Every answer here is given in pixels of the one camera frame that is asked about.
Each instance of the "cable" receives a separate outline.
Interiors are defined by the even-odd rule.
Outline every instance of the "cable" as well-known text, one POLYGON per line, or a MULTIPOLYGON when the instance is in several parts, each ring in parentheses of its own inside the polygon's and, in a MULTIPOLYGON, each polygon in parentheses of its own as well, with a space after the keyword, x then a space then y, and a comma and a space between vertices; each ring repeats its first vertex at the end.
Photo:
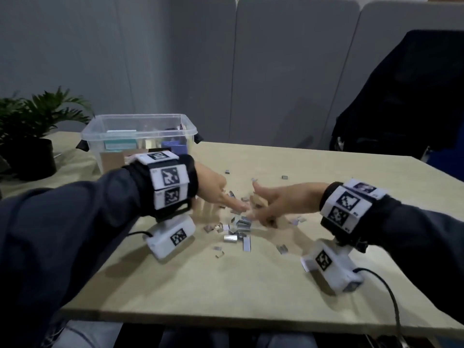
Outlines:
POLYGON ((145 235, 147 235, 149 237, 153 236, 150 232, 147 232, 147 231, 137 231, 137 232, 129 233, 128 235, 126 235, 126 237, 132 236, 134 234, 145 234, 145 235))
POLYGON ((69 326, 66 326, 66 328, 71 331, 71 332, 74 332, 75 334, 77 334, 78 336, 80 336, 89 346, 91 346, 92 348, 96 348, 96 346, 87 338, 86 335, 84 335, 81 331, 79 330, 76 330, 75 328, 72 328, 72 327, 69 327, 69 326))
POLYGON ((396 302, 396 299, 395 299, 395 296, 393 295, 393 292, 390 288, 390 286, 386 283, 386 281, 380 277, 380 275, 377 275, 374 271, 372 270, 369 270, 369 269, 366 269, 366 268, 363 268, 363 267, 358 267, 356 269, 353 270, 354 273, 357 273, 359 271, 367 271, 371 274, 373 274, 375 277, 377 277, 383 284, 384 286, 386 287, 386 290, 388 291, 388 293, 390 294, 390 297, 391 297, 391 300, 393 301, 393 308, 395 310, 395 322, 396 322, 396 336, 399 340, 399 342, 401 343, 401 345, 403 347, 408 347, 408 344, 406 343, 405 339, 403 338, 403 335, 401 334, 401 323, 399 321, 399 310, 398 310, 398 304, 396 302))

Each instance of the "long-sleeved shirt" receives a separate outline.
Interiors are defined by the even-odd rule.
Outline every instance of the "long-sleeved shirt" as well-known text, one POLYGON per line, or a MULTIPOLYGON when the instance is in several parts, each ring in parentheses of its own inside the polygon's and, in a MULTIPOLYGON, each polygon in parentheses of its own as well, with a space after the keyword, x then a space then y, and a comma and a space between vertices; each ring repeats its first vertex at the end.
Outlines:
MULTIPOLYGON (((37 344, 51 316, 96 273, 141 215, 130 173, 38 189, 0 201, 0 298, 6 347, 37 344)), ((464 323, 464 223, 397 204, 377 232, 403 273, 464 323)))

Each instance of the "light wood tabletop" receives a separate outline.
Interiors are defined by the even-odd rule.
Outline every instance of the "light wood tabletop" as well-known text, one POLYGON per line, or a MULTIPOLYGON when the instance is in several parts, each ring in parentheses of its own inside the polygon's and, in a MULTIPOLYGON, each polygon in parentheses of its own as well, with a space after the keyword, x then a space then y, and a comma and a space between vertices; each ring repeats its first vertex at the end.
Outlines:
MULTIPOLYGON (((57 174, 32 183, 2 182, 5 196, 98 178, 92 154, 73 149, 79 134, 58 132, 50 138, 55 151, 63 152, 57 174)), ((238 198, 252 192, 252 178, 274 187, 355 177, 387 189, 404 203, 464 218, 464 183, 411 157, 209 142, 196 145, 193 155, 218 173, 229 169, 227 189, 238 198)), ((254 222, 251 252, 244 252, 241 243, 224 243, 216 231, 203 230, 208 223, 229 223, 233 216, 228 209, 204 203, 192 214, 194 236, 162 262, 142 237, 125 239, 63 311, 76 319, 394 334, 393 305, 377 279, 366 275, 357 291, 336 297, 320 275, 305 273, 300 257, 316 239, 333 238, 319 225, 319 214, 305 215, 308 220, 298 226, 287 221, 289 215, 278 221, 279 229, 254 222), (282 244, 288 254, 277 251, 282 244), (213 246, 221 246, 225 255, 216 258, 213 246)), ((134 230, 153 224, 153 218, 142 217, 134 230)), ((381 248, 369 246, 366 254, 352 251, 350 256, 391 286, 403 334, 464 337, 464 326, 437 310, 381 248)))

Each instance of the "flower pot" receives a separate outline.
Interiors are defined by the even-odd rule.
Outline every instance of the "flower pot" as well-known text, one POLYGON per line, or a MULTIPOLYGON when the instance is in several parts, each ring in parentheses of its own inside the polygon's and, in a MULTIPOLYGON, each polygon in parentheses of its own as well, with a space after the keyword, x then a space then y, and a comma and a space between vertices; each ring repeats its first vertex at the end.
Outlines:
POLYGON ((57 171, 51 140, 31 138, 0 145, 0 155, 23 181, 37 181, 57 171))

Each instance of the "person's right hand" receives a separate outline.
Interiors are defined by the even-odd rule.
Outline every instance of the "person's right hand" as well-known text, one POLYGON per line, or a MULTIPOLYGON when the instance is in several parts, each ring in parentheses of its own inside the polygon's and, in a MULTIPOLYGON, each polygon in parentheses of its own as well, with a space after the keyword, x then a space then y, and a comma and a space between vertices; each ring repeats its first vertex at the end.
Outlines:
POLYGON ((268 206, 253 211, 251 219, 268 225, 269 220, 289 213, 318 212, 328 183, 301 183, 293 186, 266 188, 253 182, 255 193, 268 201, 268 206))

